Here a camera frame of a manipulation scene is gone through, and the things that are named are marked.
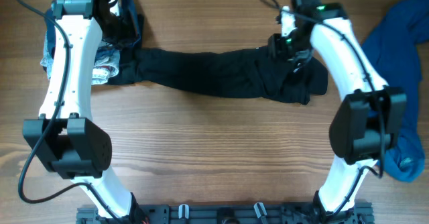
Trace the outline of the black polo shirt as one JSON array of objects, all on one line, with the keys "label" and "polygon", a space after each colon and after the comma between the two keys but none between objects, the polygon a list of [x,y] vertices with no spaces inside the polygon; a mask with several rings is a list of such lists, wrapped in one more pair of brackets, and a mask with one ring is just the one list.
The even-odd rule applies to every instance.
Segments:
[{"label": "black polo shirt", "polygon": [[294,70],[271,58],[266,46],[220,54],[141,49],[137,58],[144,80],[203,95],[305,105],[328,88],[327,69],[317,59]]}]

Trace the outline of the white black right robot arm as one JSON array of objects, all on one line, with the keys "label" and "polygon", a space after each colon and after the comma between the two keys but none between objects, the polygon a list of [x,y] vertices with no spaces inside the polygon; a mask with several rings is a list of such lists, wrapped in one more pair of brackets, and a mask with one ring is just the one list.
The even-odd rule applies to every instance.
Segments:
[{"label": "white black right robot arm", "polygon": [[341,105],[329,128],[334,160],[314,195],[314,216],[339,223],[355,213],[355,197],[367,174],[381,178],[386,151],[398,140],[406,94],[391,87],[371,65],[340,3],[260,0],[278,11],[282,31],[270,38],[270,52],[301,70],[318,53],[338,89]]}]

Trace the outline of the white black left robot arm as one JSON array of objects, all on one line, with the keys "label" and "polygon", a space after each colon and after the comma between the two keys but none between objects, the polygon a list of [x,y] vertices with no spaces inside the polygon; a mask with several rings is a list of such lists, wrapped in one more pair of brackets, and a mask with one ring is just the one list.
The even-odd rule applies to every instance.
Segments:
[{"label": "white black left robot arm", "polygon": [[36,119],[23,136],[49,172],[80,187],[101,223],[147,223],[148,217],[111,167],[109,135],[92,121],[90,95],[101,44],[123,48],[136,33],[113,8],[118,0],[53,0],[55,28],[50,84]]}]

